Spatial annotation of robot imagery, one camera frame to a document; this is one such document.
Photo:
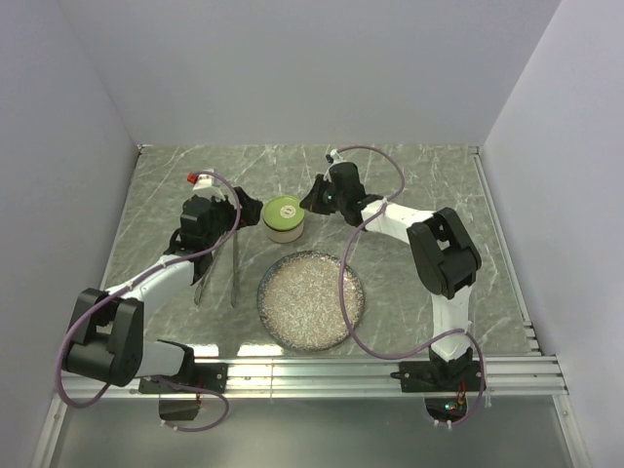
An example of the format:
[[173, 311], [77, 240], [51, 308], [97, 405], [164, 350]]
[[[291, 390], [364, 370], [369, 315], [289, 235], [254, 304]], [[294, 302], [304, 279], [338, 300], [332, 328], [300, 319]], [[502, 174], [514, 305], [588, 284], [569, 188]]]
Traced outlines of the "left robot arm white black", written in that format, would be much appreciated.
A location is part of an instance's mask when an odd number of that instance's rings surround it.
[[193, 195], [183, 203], [179, 227], [154, 265], [106, 291], [79, 294], [60, 348], [59, 371], [118, 387], [160, 376], [176, 392], [195, 384], [193, 349], [173, 341], [147, 341], [144, 327], [174, 295], [206, 275], [223, 241], [259, 223], [262, 202], [241, 187], [234, 192], [234, 199], [214, 191]]

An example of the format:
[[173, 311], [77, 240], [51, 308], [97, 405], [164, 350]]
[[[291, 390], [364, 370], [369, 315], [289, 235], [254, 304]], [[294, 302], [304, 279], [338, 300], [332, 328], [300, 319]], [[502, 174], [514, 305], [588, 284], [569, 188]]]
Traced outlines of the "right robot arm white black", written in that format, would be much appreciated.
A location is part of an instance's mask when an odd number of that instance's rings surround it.
[[471, 378], [479, 382], [479, 391], [486, 390], [483, 352], [468, 332], [470, 296], [482, 259], [455, 210], [417, 210], [369, 194], [350, 162], [335, 163], [325, 175], [316, 175], [300, 207], [317, 215], [339, 213], [358, 233], [408, 244], [433, 306], [434, 336], [420, 346], [428, 350], [429, 364], [417, 378], [429, 392], [465, 390]]

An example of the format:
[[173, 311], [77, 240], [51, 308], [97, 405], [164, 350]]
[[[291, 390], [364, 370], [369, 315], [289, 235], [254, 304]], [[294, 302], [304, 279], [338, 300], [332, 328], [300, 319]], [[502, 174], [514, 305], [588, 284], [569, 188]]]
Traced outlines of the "beige round lunch box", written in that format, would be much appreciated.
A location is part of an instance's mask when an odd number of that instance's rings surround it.
[[297, 240], [302, 235], [304, 230], [304, 222], [302, 221], [293, 229], [288, 229], [284, 231], [273, 229], [268, 224], [264, 224], [264, 230], [267, 237], [272, 242], [275, 242], [277, 244], [287, 244]]

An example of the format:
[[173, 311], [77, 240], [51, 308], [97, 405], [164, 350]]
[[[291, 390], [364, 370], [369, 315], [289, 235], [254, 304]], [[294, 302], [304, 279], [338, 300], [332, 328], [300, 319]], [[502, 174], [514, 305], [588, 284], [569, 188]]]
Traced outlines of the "green round lid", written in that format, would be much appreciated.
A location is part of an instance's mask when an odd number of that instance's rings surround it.
[[274, 231], [291, 231], [304, 220], [304, 210], [299, 200], [291, 195], [280, 195], [269, 200], [263, 207], [264, 224]]

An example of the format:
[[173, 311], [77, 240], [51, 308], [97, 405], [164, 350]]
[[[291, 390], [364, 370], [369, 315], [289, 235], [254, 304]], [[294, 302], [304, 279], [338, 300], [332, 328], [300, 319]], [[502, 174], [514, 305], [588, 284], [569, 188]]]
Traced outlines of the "stainless steel tongs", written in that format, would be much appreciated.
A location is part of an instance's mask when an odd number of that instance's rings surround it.
[[[238, 302], [237, 294], [239, 287], [239, 239], [238, 232], [235, 232], [231, 238], [232, 243], [232, 278], [230, 283], [230, 305], [232, 308], [235, 308]], [[207, 271], [201, 277], [197, 288], [195, 290], [193, 296], [193, 302], [196, 306], [201, 304], [202, 298], [204, 296], [204, 291], [206, 289], [206, 285], [209, 282], [211, 271], [215, 266], [215, 263], [219, 257], [219, 254], [222, 250], [222, 247], [219, 247], [213, 252], [212, 262], [209, 265]]]

